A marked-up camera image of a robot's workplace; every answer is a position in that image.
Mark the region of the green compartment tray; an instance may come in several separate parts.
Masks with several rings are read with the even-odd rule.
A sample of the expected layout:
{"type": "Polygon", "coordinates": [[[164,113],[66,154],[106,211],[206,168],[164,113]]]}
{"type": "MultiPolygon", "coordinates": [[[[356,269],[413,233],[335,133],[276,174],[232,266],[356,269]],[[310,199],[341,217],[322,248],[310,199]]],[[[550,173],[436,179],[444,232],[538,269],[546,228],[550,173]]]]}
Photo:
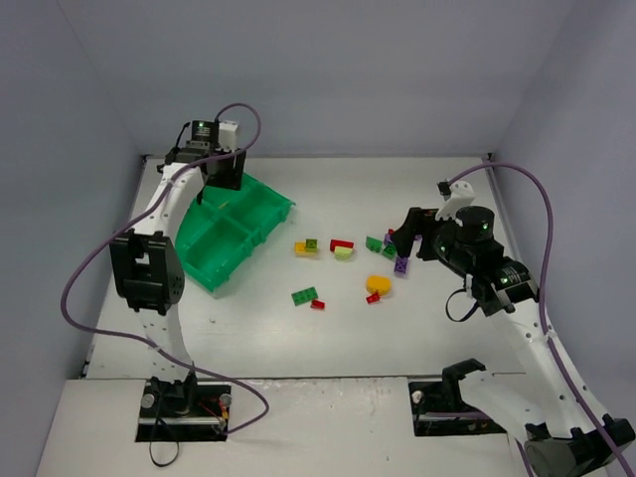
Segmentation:
{"type": "Polygon", "coordinates": [[[192,202],[175,248],[195,282],[213,292],[284,223],[295,203],[245,174],[237,191],[207,186],[192,202]]]}

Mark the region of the yellow oval lego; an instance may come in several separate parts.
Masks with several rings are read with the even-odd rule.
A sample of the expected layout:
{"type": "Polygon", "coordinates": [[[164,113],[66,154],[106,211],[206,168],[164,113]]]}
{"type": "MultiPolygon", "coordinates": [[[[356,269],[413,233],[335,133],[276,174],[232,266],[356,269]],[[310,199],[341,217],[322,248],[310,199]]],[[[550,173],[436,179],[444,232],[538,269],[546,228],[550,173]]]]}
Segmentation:
{"type": "Polygon", "coordinates": [[[392,282],[386,276],[370,275],[366,280],[366,290],[370,295],[385,296],[391,292],[392,282]]]}

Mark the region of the small red lego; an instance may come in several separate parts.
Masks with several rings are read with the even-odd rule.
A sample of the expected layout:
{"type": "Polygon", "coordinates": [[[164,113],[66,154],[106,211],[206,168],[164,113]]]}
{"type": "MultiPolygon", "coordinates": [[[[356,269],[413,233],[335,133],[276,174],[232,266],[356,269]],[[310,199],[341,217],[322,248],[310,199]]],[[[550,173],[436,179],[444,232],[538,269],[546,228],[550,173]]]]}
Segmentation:
{"type": "Polygon", "coordinates": [[[324,310],[326,308],[326,304],[323,301],[317,299],[312,300],[310,306],[312,309],[316,310],[324,310]]]}
{"type": "Polygon", "coordinates": [[[379,302],[381,299],[378,293],[373,293],[366,298],[368,304],[373,304],[379,302]]]}

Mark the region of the small olive green lego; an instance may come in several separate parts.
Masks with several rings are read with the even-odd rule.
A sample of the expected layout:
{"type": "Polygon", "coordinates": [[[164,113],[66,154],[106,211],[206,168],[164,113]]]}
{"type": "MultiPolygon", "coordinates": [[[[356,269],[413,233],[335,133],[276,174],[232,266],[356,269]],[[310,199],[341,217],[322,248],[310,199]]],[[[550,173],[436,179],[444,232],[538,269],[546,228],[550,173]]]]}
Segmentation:
{"type": "Polygon", "coordinates": [[[305,251],[308,253],[318,252],[318,240],[316,238],[308,238],[305,241],[305,251]]]}

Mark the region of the yellow rectangular lego brick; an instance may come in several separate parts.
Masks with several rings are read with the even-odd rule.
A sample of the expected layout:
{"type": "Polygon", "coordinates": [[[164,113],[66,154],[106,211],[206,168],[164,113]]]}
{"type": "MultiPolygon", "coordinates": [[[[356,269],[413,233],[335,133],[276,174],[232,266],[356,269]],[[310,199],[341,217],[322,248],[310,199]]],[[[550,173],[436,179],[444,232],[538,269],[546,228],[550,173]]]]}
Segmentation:
{"type": "Polygon", "coordinates": [[[298,241],[294,244],[294,253],[296,256],[316,257],[318,255],[318,249],[307,249],[305,242],[298,241]]]}

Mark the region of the green lego brick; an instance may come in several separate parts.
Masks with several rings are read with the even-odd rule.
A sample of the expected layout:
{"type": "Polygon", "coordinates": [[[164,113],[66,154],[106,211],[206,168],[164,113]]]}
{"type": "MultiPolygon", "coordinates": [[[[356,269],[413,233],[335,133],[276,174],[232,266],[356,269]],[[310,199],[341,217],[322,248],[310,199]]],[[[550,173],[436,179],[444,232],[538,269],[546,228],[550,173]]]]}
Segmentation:
{"type": "Polygon", "coordinates": [[[295,306],[310,303],[318,298],[318,293],[314,287],[304,288],[291,294],[295,306]]]}

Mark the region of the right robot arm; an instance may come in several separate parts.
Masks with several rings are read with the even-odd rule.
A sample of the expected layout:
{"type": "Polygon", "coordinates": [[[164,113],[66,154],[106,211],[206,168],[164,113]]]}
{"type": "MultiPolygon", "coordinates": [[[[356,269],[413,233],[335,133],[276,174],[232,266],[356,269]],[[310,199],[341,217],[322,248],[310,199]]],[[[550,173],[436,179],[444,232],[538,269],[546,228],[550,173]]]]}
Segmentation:
{"type": "Polygon", "coordinates": [[[444,368],[415,409],[452,416],[476,409],[517,441],[528,471],[587,475],[621,459],[635,440],[634,428],[593,396],[548,318],[540,286],[495,239],[494,219],[492,210],[480,206],[411,208],[391,243],[400,258],[417,244],[417,258],[436,261],[461,278],[460,292],[474,303],[460,320],[476,312],[490,319],[516,352],[538,398],[530,401],[507,389],[470,358],[444,368]]]}

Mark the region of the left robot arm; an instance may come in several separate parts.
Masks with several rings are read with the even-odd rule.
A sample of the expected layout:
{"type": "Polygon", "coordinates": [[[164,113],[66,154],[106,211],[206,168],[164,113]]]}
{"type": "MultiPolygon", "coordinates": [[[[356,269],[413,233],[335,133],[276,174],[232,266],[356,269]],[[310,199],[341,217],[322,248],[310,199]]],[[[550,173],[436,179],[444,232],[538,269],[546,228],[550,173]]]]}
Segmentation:
{"type": "Polygon", "coordinates": [[[197,394],[179,318],[185,272],[174,241],[206,186],[239,189],[245,156],[238,152],[238,137],[235,121],[194,121],[190,139],[166,155],[144,218],[109,246],[117,294],[137,314],[150,342],[144,401],[162,417],[186,415],[197,394]]]}

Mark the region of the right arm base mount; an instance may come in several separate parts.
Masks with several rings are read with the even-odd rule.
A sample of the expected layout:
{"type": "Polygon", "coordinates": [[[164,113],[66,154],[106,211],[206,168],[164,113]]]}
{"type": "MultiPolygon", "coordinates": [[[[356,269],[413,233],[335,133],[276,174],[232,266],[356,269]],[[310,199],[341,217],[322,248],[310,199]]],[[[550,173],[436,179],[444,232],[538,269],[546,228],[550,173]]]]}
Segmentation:
{"type": "Polygon", "coordinates": [[[441,380],[410,381],[409,403],[416,437],[481,436],[506,431],[485,413],[468,404],[452,404],[441,380]]]}

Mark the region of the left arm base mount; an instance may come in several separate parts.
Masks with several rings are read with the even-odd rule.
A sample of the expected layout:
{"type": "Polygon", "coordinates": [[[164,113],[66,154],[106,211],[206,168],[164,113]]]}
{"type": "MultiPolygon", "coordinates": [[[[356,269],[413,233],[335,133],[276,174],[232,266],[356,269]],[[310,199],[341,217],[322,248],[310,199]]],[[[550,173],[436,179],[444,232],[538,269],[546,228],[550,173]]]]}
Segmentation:
{"type": "Polygon", "coordinates": [[[225,442],[232,387],[202,381],[189,397],[170,396],[148,380],[141,395],[136,442],[225,442]]]}

